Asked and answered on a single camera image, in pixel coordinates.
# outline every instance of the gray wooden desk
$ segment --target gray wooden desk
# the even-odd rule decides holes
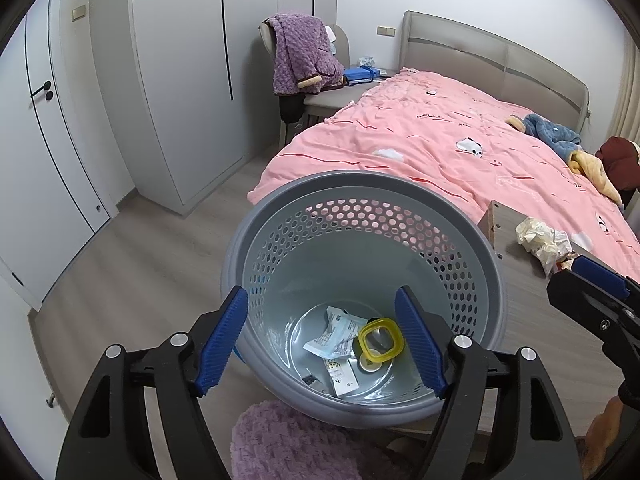
[[[540,262],[516,240],[516,225],[525,218],[516,210],[492,202],[478,224],[501,256],[507,288],[507,327],[501,350],[515,352],[521,346],[531,346],[538,352],[574,435],[584,436],[594,417],[617,395],[622,373],[604,357],[599,339],[549,304],[547,278]],[[599,261],[583,248],[573,246],[577,253]],[[494,410],[495,394],[488,392],[479,431],[491,431]],[[398,429],[423,433],[433,425],[430,418]]]

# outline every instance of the silver screw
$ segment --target silver screw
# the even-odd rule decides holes
[[[536,354],[536,351],[533,348],[528,348],[528,347],[524,347],[522,350],[520,350],[520,354],[527,361],[533,361],[533,359],[538,357],[538,354]]]
[[[460,348],[469,348],[472,344],[471,338],[462,334],[455,336],[453,342]]]
[[[118,357],[120,355],[120,345],[111,345],[104,353],[109,359]]]
[[[189,336],[187,336],[184,332],[178,332],[177,334],[173,334],[171,336],[171,344],[173,346],[184,346],[187,344],[189,340]]]

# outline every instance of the gray plastic basket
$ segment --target gray plastic basket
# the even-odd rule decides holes
[[[340,399],[306,386],[310,373],[331,385],[322,360],[302,348],[324,331],[328,305],[393,318],[396,290],[409,285],[453,332],[491,349],[504,335],[505,294],[486,238],[447,200],[381,173],[315,174],[261,200],[229,245],[222,296],[236,284],[249,293],[242,359],[287,404],[338,426],[404,424],[440,401],[407,347],[373,374],[353,358],[360,388]]]

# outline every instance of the black wardrobe handle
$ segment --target black wardrobe handle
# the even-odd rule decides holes
[[[31,97],[35,97],[39,92],[42,92],[43,90],[47,91],[49,90],[49,88],[51,88],[51,81],[45,81],[44,85],[42,85],[33,94],[31,94]],[[47,92],[46,99],[47,101],[51,101],[53,99],[53,92]]]

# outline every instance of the wardrobe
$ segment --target wardrobe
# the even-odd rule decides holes
[[[110,218],[58,101],[49,8],[37,0],[0,56],[0,271],[36,307]]]
[[[190,212],[276,142],[273,63],[258,34],[278,11],[335,22],[336,0],[90,0],[113,133],[140,194]]]

